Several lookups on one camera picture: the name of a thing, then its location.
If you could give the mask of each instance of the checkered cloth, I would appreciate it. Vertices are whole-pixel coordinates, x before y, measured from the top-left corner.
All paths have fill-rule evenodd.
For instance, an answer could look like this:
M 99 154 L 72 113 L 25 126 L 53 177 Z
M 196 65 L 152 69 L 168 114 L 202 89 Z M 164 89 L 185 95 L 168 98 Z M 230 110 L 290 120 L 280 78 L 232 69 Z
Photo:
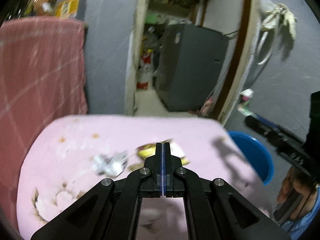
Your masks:
M 83 44 L 83 23 L 71 19 L 24 18 L 0 28 L 0 205 L 16 229 L 31 145 L 54 119 L 87 112 Z

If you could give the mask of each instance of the blue bucket rim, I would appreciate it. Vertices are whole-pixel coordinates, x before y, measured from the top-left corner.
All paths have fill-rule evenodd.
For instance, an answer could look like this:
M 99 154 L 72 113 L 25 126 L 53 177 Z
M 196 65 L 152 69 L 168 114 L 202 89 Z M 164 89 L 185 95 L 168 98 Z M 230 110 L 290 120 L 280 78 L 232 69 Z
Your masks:
M 244 132 L 228 131 L 228 133 L 229 133 L 231 138 L 232 138 L 232 136 L 237 136 L 239 138 L 247 139 L 248 141 L 251 141 L 253 144 L 255 144 L 258 148 L 260 148 L 262 150 L 263 154 L 267 158 L 267 161 L 268 161 L 268 164 L 269 164 L 269 167 L 270 167 L 269 173 L 268 173 L 268 177 L 265 179 L 265 181 L 263 181 L 263 185 L 264 186 L 268 185 L 270 183 L 270 181 L 272 180 L 273 176 L 274 176 L 275 166 L 273 164 L 271 154 L 269 153 L 267 148 L 260 141 L 258 141 L 256 138 L 254 138 L 251 135 L 246 134 Z

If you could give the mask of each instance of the yellow label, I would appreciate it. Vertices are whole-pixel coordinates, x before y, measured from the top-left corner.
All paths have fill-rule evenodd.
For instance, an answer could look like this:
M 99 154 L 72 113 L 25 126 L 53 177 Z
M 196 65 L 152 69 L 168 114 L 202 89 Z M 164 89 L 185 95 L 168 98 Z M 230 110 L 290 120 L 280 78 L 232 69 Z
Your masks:
M 75 18 L 80 0 L 64 0 L 55 9 L 54 15 L 60 18 Z

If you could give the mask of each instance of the person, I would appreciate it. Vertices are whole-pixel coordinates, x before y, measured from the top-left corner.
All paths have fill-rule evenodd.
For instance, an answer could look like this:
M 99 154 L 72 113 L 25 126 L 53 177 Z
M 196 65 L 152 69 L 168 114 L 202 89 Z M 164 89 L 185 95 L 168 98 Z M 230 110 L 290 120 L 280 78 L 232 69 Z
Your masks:
M 277 202 L 284 203 L 292 188 L 303 195 L 297 209 L 291 214 L 289 220 L 282 225 L 291 239 L 297 240 L 311 224 L 320 209 L 320 187 L 309 187 L 301 179 L 293 178 L 293 169 L 294 167 L 289 169 L 282 182 Z

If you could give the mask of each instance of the gray refrigerator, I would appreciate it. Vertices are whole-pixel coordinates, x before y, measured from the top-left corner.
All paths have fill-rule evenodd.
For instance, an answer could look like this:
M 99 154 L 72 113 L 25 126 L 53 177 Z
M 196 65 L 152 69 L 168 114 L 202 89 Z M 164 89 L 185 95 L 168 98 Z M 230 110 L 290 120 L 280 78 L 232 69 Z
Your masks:
M 215 87 L 227 52 L 222 33 L 169 25 L 162 37 L 156 91 L 169 111 L 198 110 Z

